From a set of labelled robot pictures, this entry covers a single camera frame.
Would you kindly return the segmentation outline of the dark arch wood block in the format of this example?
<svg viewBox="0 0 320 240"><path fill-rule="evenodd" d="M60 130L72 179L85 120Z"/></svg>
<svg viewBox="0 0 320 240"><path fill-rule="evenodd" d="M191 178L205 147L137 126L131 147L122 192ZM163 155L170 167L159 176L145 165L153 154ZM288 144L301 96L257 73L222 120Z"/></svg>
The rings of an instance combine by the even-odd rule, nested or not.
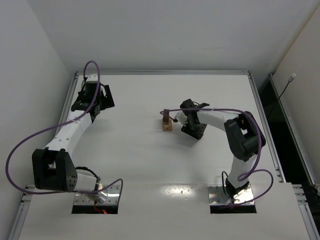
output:
<svg viewBox="0 0 320 240"><path fill-rule="evenodd" d="M162 122L164 125L168 125L170 123L170 113L168 109L163 110Z"/></svg>

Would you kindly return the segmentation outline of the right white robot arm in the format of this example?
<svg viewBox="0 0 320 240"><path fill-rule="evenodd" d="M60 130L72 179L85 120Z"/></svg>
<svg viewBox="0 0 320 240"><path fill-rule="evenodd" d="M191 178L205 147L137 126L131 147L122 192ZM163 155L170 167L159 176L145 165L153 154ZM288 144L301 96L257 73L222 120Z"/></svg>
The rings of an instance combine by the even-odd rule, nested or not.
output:
<svg viewBox="0 0 320 240"><path fill-rule="evenodd" d="M183 133L197 140L203 137L208 125L226 133L233 160L223 186L224 194L232 199L249 186L249 175L257 166L253 158L261 152L266 139L251 112L203 109L208 106L208 103L197 105L189 98L180 105L182 110L175 115L174 121L182 124Z"/></svg>

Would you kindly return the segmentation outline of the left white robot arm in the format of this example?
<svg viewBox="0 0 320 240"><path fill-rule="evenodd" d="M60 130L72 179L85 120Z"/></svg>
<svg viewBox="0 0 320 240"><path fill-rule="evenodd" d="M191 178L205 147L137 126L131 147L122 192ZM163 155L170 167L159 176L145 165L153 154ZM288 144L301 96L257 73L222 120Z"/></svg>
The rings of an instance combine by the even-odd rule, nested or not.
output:
<svg viewBox="0 0 320 240"><path fill-rule="evenodd" d="M87 81L70 108L68 124L62 126L43 149L32 153L35 187L54 192L95 192L100 178L79 173L72 161L72 154L85 130L95 121L101 111L115 106L110 87Z"/></svg>

